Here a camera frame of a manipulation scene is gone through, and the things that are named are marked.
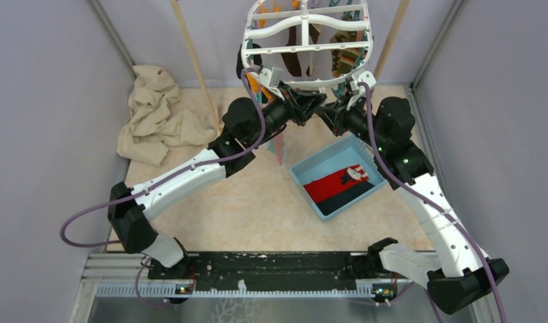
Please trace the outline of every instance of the floor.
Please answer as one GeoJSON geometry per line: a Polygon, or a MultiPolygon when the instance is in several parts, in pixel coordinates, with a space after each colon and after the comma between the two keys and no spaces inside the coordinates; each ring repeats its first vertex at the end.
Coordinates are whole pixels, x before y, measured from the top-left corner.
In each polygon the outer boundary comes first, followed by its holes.
{"type": "MultiPolygon", "coordinates": [[[[210,92],[221,111],[233,99],[246,96],[241,87],[210,89],[210,92]]],[[[377,107],[387,96],[404,98],[405,92],[402,86],[378,86],[373,106],[377,107]]],[[[181,104],[192,109],[205,104],[201,90],[183,89],[181,104]]],[[[153,225],[177,237],[192,251],[366,250],[386,237],[415,250],[431,250],[415,216],[388,185],[330,221],[318,219],[288,170],[337,140],[317,117],[305,127],[289,123],[284,132],[287,158],[283,165],[262,147],[255,151],[256,159],[242,171],[177,202],[153,225]]],[[[161,168],[132,161],[125,182],[132,186],[159,176],[202,148],[171,149],[161,168]]],[[[121,245],[108,248],[121,249],[121,245]]]]}

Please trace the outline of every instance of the blue plastic bin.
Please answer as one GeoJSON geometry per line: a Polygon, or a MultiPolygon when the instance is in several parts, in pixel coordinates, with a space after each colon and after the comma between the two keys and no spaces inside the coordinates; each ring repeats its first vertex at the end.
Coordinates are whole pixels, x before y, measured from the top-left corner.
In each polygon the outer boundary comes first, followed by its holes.
{"type": "Polygon", "coordinates": [[[381,176],[381,174],[377,171],[377,168],[373,162],[373,155],[369,152],[368,146],[353,135],[350,135],[332,144],[331,146],[324,148],[323,150],[294,165],[290,169],[290,173],[292,174],[294,182],[298,185],[298,189],[322,221],[327,221],[336,216],[338,213],[343,212],[359,200],[377,191],[385,185],[386,182],[383,176],[381,176]],[[337,209],[337,211],[329,215],[324,215],[317,207],[316,203],[314,203],[310,195],[308,195],[304,185],[328,176],[329,174],[332,174],[342,168],[356,164],[363,166],[364,171],[369,175],[369,182],[375,187],[363,193],[363,195],[357,197],[346,205],[343,205],[341,208],[337,209]]]}

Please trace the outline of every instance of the wooden pole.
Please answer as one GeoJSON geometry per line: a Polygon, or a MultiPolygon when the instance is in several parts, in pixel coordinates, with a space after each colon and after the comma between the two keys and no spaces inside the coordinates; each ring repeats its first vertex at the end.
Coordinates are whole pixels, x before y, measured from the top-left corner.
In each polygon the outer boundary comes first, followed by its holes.
{"type": "Polygon", "coordinates": [[[215,106],[213,105],[213,101],[211,100],[211,96],[209,95],[209,90],[207,89],[207,84],[205,84],[205,79],[203,78],[203,74],[199,66],[199,61],[197,60],[197,55],[195,54],[195,49],[193,48],[193,42],[191,41],[191,37],[189,36],[189,29],[187,28],[186,23],[183,19],[183,14],[181,12],[179,2],[177,0],[170,0],[170,1],[171,1],[171,7],[173,7],[173,11],[175,12],[175,18],[177,19],[177,23],[179,24],[179,28],[181,29],[181,34],[183,35],[184,43],[187,49],[189,50],[189,56],[191,57],[191,61],[193,62],[195,73],[197,73],[199,84],[201,85],[201,89],[203,89],[203,91],[205,92],[205,95],[207,96],[207,103],[211,109],[214,126],[218,136],[220,134],[218,109],[215,108],[215,106]]]}
{"type": "Polygon", "coordinates": [[[379,80],[381,72],[383,72],[383,67],[385,66],[385,62],[387,62],[387,57],[389,56],[389,52],[393,47],[393,42],[395,42],[395,38],[397,37],[397,33],[399,32],[399,28],[401,27],[401,22],[403,22],[403,18],[405,17],[405,13],[407,12],[407,8],[410,2],[411,0],[401,0],[399,6],[397,7],[395,18],[393,18],[391,29],[389,30],[389,34],[387,35],[387,39],[385,40],[385,45],[383,46],[381,55],[379,55],[379,60],[377,61],[377,66],[375,67],[375,73],[373,73],[377,80],[379,80]]]}

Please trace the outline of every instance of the crumpled fabric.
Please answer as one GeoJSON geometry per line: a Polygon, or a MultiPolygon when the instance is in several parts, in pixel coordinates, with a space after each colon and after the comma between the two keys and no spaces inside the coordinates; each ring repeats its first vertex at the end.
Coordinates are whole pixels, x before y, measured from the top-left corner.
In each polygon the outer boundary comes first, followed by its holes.
{"type": "Polygon", "coordinates": [[[130,117],[117,145],[121,157],[158,167],[169,147],[206,145],[214,139],[216,130],[206,116],[175,107],[181,99],[179,85],[165,69],[136,65],[133,70],[137,79],[128,99],[130,117]]]}

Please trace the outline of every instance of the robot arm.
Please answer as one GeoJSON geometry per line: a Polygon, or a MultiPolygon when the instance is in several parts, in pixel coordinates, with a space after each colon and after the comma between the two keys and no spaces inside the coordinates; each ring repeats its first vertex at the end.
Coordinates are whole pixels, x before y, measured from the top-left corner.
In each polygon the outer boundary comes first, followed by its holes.
{"type": "MultiPolygon", "coordinates": [[[[273,81],[271,77],[268,78],[268,82],[273,81]]],[[[289,121],[305,125],[326,100],[325,94],[296,90],[282,82],[277,89],[280,96],[262,111],[266,129],[260,144],[280,134],[289,121]]],[[[233,160],[222,161],[225,157],[243,152],[259,138],[261,124],[252,100],[234,100],[223,116],[223,121],[225,127],[222,134],[181,166],[130,188],[123,182],[113,186],[111,201],[147,192],[131,201],[111,206],[108,210],[108,219],[125,252],[144,253],[167,268],[177,266],[178,271],[187,267],[189,259],[181,243],[158,232],[151,222],[180,199],[205,185],[235,174],[254,159],[254,154],[250,152],[233,160]],[[154,184],[160,182],[161,185],[153,188],[154,184]]]]}
{"type": "MultiPolygon", "coordinates": [[[[322,118],[334,135],[340,136],[349,131],[370,144],[367,112],[364,109],[367,94],[357,83],[363,81],[373,87],[376,82],[371,73],[356,72],[349,79],[348,91],[336,102],[325,106],[325,94],[293,89],[272,78],[276,75],[274,71],[263,69],[261,75],[264,74],[269,77],[259,76],[259,81],[271,91],[276,87],[276,91],[272,91],[274,101],[263,108],[266,129],[261,144],[281,133],[288,121],[303,126],[314,113],[322,118]]],[[[248,98],[234,100],[223,121],[223,133],[183,165],[132,188],[127,188],[124,183],[113,187],[112,200],[147,191],[143,196],[109,209],[108,218],[126,252],[142,252],[165,267],[186,270],[189,258],[180,242],[157,232],[151,222],[183,197],[204,185],[235,174],[254,159],[254,154],[248,153],[226,162],[219,160],[244,151],[258,139],[261,126],[252,101],[248,98]],[[200,162],[204,165],[193,166],[200,162]],[[149,190],[153,183],[177,172],[182,173],[149,190]]],[[[384,99],[374,117],[379,154],[397,178],[418,193],[428,196],[460,223],[440,190],[429,160],[410,140],[414,124],[415,119],[406,99],[384,99]]],[[[376,164],[379,172],[388,178],[379,163],[376,164]]],[[[389,183],[417,216],[436,249],[437,257],[425,256],[387,238],[369,247],[369,267],[376,273],[399,273],[429,289],[439,308],[449,314],[488,294],[490,286],[482,262],[454,223],[391,179],[389,183]]],[[[502,259],[488,260],[488,263],[498,283],[509,273],[502,259]]]]}

